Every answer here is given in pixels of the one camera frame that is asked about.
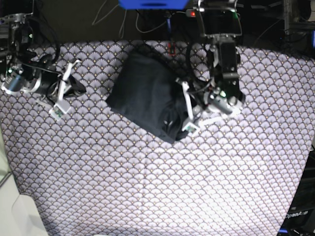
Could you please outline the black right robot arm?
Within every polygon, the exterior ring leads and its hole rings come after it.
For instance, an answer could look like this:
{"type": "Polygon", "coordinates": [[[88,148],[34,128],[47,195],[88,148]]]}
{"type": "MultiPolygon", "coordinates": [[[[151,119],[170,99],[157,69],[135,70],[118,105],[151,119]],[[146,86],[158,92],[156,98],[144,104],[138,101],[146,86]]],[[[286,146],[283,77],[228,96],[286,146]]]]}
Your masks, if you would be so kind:
{"type": "Polygon", "coordinates": [[[54,30],[48,28],[55,43],[55,54],[45,54],[34,61],[36,53],[30,51],[34,40],[31,21],[43,23],[31,13],[10,14],[0,19],[0,89],[9,95],[38,94],[37,104],[49,108],[49,114],[59,121],[71,109],[67,99],[86,93],[85,86],[71,74],[81,60],[70,61],[62,71],[53,69],[61,46],[54,30]]]}

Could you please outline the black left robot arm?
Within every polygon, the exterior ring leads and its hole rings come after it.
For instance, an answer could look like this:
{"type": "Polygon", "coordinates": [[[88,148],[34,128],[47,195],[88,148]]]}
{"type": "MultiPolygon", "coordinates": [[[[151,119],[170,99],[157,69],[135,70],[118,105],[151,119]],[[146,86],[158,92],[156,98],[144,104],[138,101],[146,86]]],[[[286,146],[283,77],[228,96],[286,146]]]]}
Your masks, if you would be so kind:
{"type": "Polygon", "coordinates": [[[195,0],[186,11],[197,20],[200,36],[210,43],[206,50],[210,79],[177,79],[188,112],[182,131],[193,136],[206,125],[237,116],[245,103],[237,71],[236,38],[242,35],[242,27],[236,6],[235,0],[195,0]]]}

